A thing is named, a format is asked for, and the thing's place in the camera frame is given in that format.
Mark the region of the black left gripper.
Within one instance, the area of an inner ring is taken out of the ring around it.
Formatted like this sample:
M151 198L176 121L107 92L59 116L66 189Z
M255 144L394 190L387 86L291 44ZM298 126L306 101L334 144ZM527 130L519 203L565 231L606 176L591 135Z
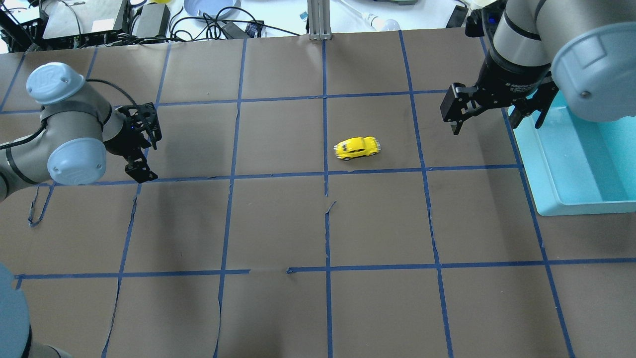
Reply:
M124 171L137 183L157 180L142 149L152 147L162 139L157 109L153 103L114 107L104 124L105 149L127 161Z

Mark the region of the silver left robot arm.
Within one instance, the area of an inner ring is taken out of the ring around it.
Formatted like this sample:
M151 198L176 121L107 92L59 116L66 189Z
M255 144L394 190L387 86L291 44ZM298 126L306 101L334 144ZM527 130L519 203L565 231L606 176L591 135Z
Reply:
M1 145L0 195L46 181L88 185L104 176L107 154L123 157L125 173L137 183L158 178L144 149L161 140L152 102L113 106L92 84L65 63L46 63L30 73L26 91L40 106L33 134Z

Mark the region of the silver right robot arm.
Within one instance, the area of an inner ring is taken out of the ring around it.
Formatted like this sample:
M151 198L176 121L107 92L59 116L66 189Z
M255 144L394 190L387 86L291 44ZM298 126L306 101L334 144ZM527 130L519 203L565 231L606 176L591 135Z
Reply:
M635 115L633 0L496 0L471 12L465 33L489 50L476 83L452 83L441 103L454 134L468 119L508 107L513 128L539 112L539 129L558 94L587 121Z

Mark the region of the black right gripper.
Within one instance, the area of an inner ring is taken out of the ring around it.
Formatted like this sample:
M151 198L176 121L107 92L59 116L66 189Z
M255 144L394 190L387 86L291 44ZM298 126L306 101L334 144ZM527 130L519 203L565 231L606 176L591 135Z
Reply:
M440 104L442 120L451 125L453 135L459 135L470 118L513 105L508 116L512 129L536 111L539 116L534 128L540 129L559 92L550 75L549 64L522 66L506 60L497 50L488 50L475 85L451 84L448 88Z

